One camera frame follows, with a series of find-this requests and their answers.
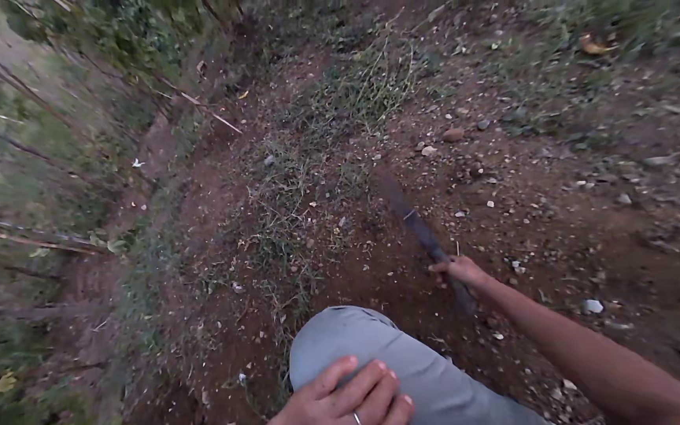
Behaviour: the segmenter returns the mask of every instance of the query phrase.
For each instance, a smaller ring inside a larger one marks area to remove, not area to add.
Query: knee
[[[290,349],[290,381],[299,390],[344,355],[359,365],[373,359],[374,333],[396,331],[385,316],[354,306],[329,307],[313,316],[297,333]]]

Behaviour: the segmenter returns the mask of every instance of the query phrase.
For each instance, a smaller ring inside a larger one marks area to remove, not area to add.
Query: machete handle
[[[441,248],[437,248],[433,253],[431,253],[431,257],[435,262],[438,263],[455,262],[455,260],[451,259],[450,256],[448,256]],[[464,285],[463,282],[459,281],[455,277],[447,273],[446,275],[447,283],[453,288],[453,293],[456,296],[456,305],[458,310],[470,316],[474,315],[476,312],[476,301],[474,300],[474,297],[468,293],[468,288],[466,288],[466,285]]]

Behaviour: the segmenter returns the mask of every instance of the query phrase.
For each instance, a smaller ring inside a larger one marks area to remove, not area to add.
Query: leg
[[[401,391],[416,405],[411,425],[547,424],[532,410],[471,379],[384,315],[360,307],[330,307],[298,332],[290,350],[293,388],[311,382],[344,355],[357,356],[359,368],[378,358],[395,371]]]

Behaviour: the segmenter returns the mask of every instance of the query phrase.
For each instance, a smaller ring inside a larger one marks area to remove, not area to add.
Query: dirt ground
[[[405,7],[396,22],[405,27],[425,20],[437,6],[367,4],[357,14],[386,21]],[[499,4],[474,7],[462,23],[451,18],[438,21],[436,28],[425,26],[422,39],[449,46],[459,32],[478,40],[524,25],[509,5]],[[580,392],[564,388],[563,377],[504,318],[485,308],[473,318],[454,310],[449,289],[426,272],[429,259],[388,210],[378,181],[388,173],[399,180],[449,253],[471,256],[507,285],[680,379],[680,112],[633,122],[623,131],[626,143],[595,150],[572,151],[567,140],[551,135],[511,136],[511,124],[501,119],[515,99],[486,74],[484,63],[492,53],[485,50],[481,56],[447,58],[379,134],[351,135],[335,156],[363,164],[371,183],[364,198],[339,208],[307,207],[306,217],[320,225],[310,231],[314,242],[307,244],[304,256],[323,275],[315,284],[311,310],[331,305],[379,310],[490,389],[554,423],[603,423],[599,411]],[[279,62],[270,82],[255,82],[236,103],[237,110],[228,111],[245,134],[216,124],[194,152],[184,172],[187,192],[180,208],[188,272],[166,284],[165,311],[160,313],[163,335],[171,341],[156,360],[165,378],[156,389],[140,391],[144,395],[128,423],[263,423],[279,402],[273,388],[283,360],[279,340],[286,319],[275,313],[281,311],[274,305],[277,297],[265,297],[260,289],[264,276],[248,263],[246,242],[224,229],[233,219],[244,225],[255,220],[248,203],[255,185],[249,173],[264,159],[259,147],[279,128],[276,116],[284,105],[318,81],[333,60],[325,45],[314,42],[290,61]],[[602,101],[600,116],[630,117],[639,102],[638,87],[658,66],[642,62],[631,67],[618,92]],[[455,92],[437,101],[423,88],[447,84]],[[669,96],[652,102],[680,105],[680,95]],[[477,123],[485,120],[488,125],[479,129]],[[169,127],[163,118],[157,120],[149,137],[151,154],[141,158],[151,175],[169,160],[165,143],[174,143]],[[451,128],[463,128],[464,136],[443,141],[442,134]],[[436,153],[422,155],[416,149],[420,142]],[[678,153],[675,165],[646,165],[646,158],[672,153]],[[130,203],[146,202],[138,196],[127,194],[119,201],[122,211],[131,210]],[[122,223],[117,218],[114,225]],[[338,239],[343,255],[326,260],[327,246]],[[116,262],[91,259],[76,265],[76,279],[86,288],[75,297],[109,302]],[[228,281],[205,288],[202,297],[194,290],[197,281],[223,264],[237,272],[238,289]],[[582,314],[585,299],[601,301],[604,311]],[[102,343],[108,343],[111,323],[93,331],[101,321],[91,320],[96,323],[90,323],[83,340],[103,337]],[[301,320],[288,317],[287,323],[299,327]],[[101,336],[104,331],[108,336]],[[87,350],[90,343],[83,344],[85,363],[103,361]]]

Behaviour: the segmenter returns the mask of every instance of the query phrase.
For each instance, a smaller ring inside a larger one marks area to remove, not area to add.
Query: yellow leaf
[[[599,56],[605,52],[615,49],[615,47],[605,47],[595,43],[594,40],[591,39],[591,34],[582,35],[579,38],[579,43],[581,44],[581,49],[584,52],[588,54],[594,54],[595,56]]]
[[[12,375],[14,375],[14,373],[6,372],[4,376],[0,378],[0,392],[12,391],[14,384],[17,382],[17,379]]]

